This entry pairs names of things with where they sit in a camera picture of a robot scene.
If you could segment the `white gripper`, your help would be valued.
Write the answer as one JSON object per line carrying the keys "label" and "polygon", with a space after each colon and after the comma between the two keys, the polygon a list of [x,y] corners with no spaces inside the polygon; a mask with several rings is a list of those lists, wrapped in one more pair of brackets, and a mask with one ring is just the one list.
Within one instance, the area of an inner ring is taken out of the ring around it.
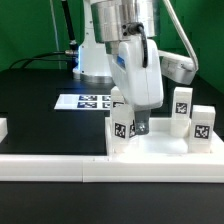
{"label": "white gripper", "polygon": [[134,111],[137,135],[149,133],[150,109],[160,108],[164,93],[157,45],[147,40],[148,65],[143,67],[143,47],[139,35],[119,43],[118,54],[109,55],[115,85]]}

